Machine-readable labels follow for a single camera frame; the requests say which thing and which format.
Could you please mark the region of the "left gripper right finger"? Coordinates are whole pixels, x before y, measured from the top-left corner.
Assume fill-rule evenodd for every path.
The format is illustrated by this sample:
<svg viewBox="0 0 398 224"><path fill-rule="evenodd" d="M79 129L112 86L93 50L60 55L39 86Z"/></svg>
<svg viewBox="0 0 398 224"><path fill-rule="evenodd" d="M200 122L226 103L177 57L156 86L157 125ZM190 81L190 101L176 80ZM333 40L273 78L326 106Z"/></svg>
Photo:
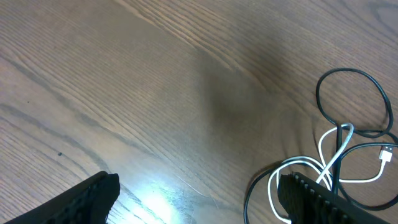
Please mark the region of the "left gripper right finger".
<svg viewBox="0 0 398 224"><path fill-rule="evenodd" d="M299 172L281 175L277 194L292 223L383 224L367 211L392 207L391 201L367 206L351 197L345 200Z"/></svg>

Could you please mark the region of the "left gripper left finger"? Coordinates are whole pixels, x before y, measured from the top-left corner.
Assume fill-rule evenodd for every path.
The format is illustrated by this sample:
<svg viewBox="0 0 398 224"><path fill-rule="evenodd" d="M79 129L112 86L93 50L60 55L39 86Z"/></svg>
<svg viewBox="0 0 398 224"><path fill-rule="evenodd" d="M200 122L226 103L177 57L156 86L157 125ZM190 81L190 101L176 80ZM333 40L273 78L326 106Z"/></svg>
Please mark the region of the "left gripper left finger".
<svg viewBox="0 0 398 224"><path fill-rule="evenodd" d="M117 174L100 171L6 224L105 224L120 190Z"/></svg>

